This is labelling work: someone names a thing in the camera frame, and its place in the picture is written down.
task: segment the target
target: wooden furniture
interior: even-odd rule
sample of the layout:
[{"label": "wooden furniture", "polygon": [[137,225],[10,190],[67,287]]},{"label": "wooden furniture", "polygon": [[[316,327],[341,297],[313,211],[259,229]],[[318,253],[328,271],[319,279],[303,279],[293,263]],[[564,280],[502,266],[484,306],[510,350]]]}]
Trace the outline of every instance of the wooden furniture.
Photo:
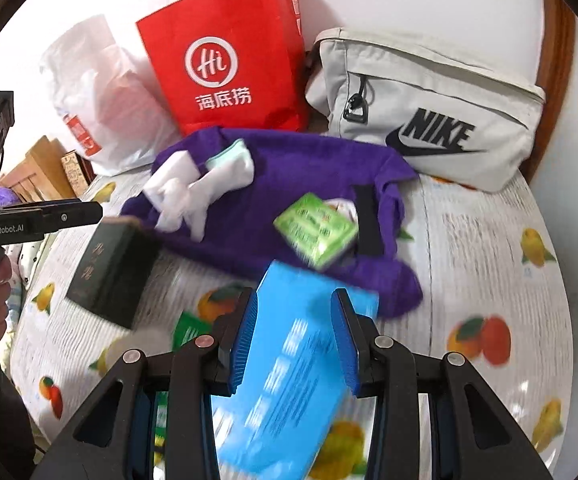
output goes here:
[{"label": "wooden furniture", "polygon": [[24,161],[0,178],[0,186],[12,189],[22,202],[75,198],[60,161],[63,154],[59,142],[42,136]]},{"label": "wooden furniture", "polygon": [[575,46],[576,16],[573,11],[564,0],[544,0],[544,36],[536,85],[544,90],[547,100],[535,132],[533,151],[520,165],[520,171],[529,183],[547,151],[558,123],[571,75]]},{"label": "wooden furniture", "polygon": [[63,155],[61,162],[67,180],[71,184],[71,189],[80,198],[96,177],[91,163],[86,158],[80,157],[75,151]]}]

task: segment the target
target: nike logo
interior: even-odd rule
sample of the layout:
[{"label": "nike logo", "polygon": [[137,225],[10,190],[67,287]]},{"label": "nike logo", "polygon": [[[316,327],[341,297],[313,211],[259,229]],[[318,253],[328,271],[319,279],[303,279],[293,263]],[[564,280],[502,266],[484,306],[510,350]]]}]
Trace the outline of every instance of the nike logo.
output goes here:
[{"label": "nike logo", "polygon": [[[485,150],[465,150],[459,144],[461,141],[469,139],[468,132],[475,129],[473,124],[418,108],[418,111],[407,124],[402,124],[387,136],[386,144],[403,156],[482,153]],[[409,146],[402,141],[402,137],[422,140],[427,142],[429,147]]]}]

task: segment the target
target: orange fruit print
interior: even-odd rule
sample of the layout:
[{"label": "orange fruit print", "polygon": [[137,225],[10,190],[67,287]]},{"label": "orange fruit print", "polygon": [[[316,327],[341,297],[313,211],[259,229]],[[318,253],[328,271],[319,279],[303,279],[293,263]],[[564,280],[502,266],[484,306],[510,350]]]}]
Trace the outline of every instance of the orange fruit print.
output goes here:
[{"label": "orange fruit print", "polygon": [[459,352],[467,359],[475,359],[482,351],[480,338],[475,337],[473,339],[458,341],[457,336],[459,331],[460,327],[457,326],[449,334],[449,338],[447,339],[447,352]]},{"label": "orange fruit print", "polygon": [[236,303],[244,285],[231,283],[210,290],[198,301],[198,317],[207,323],[213,323],[223,314],[229,314],[236,308]]},{"label": "orange fruit print", "polygon": [[501,317],[488,318],[480,332],[482,352],[493,366],[505,365],[511,357],[511,331]]},{"label": "orange fruit print", "polygon": [[51,395],[53,415],[55,415],[55,418],[60,419],[62,417],[62,393],[55,384],[50,388],[49,392]]},{"label": "orange fruit print", "polygon": [[472,316],[451,331],[446,349],[469,360],[482,354],[492,366],[505,365],[511,357],[511,331],[499,316]]},{"label": "orange fruit print", "polygon": [[47,400],[51,400],[51,387],[53,386],[53,379],[44,376],[40,379],[38,389],[40,390],[40,395]]}]

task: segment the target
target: white cloth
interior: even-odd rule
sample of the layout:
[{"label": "white cloth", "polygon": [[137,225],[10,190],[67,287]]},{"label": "white cloth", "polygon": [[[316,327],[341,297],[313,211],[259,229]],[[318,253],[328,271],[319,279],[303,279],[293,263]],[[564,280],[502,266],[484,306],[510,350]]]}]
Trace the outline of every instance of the white cloth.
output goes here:
[{"label": "white cloth", "polygon": [[160,211],[157,230],[173,233],[184,221],[191,239],[201,242],[209,206],[226,192],[253,182],[253,159],[241,139],[210,162],[209,171],[200,178],[191,155],[175,152],[149,179],[143,192]]}]

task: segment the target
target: purple shirt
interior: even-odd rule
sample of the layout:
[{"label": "purple shirt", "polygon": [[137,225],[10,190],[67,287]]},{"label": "purple shirt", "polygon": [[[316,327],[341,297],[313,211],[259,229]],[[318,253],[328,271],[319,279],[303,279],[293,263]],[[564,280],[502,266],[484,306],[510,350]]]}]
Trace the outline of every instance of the purple shirt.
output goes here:
[{"label": "purple shirt", "polygon": [[[230,191],[207,214],[204,240],[189,238],[183,225],[175,233],[156,232],[169,250],[236,276],[259,281],[273,260],[308,268],[274,227],[275,218],[307,192],[322,200],[354,200],[354,185],[374,185],[384,256],[355,255],[333,264],[324,274],[374,290],[380,295],[379,315],[395,317],[418,306],[422,291],[413,271],[395,260],[396,235],[404,205],[396,183],[416,177],[402,156],[385,146],[315,134],[275,130],[207,128],[161,152],[155,172],[168,157],[189,151],[201,172],[204,163],[244,139],[255,165],[253,183]],[[159,213],[140,194],[124,203],[123,215],[140,218],[149,228]]]}]

